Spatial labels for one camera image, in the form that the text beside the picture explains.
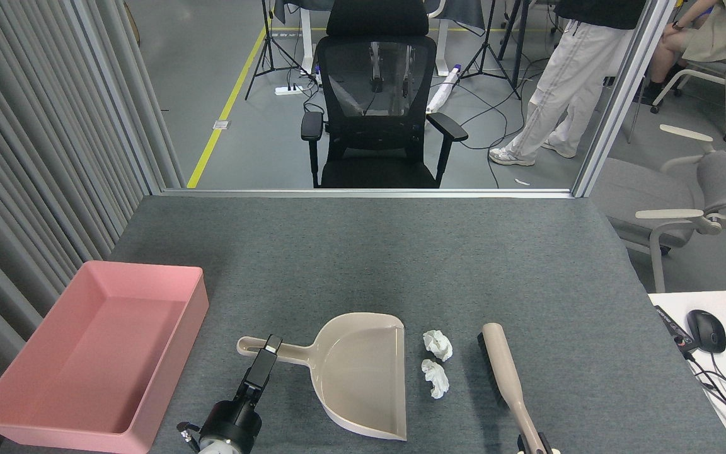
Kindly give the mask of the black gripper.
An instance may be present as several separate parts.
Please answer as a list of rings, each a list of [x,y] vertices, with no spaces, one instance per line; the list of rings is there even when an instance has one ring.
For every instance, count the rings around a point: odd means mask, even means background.
[[[251,450],[262,428],[262,418],[256,413],[270,373],[277,361],[282,338],[268,336],[264,350],[256,355],[234,395],[235,400],[222,400],[213,406],[200,430],[199,448],[225,445],[233,450]]]

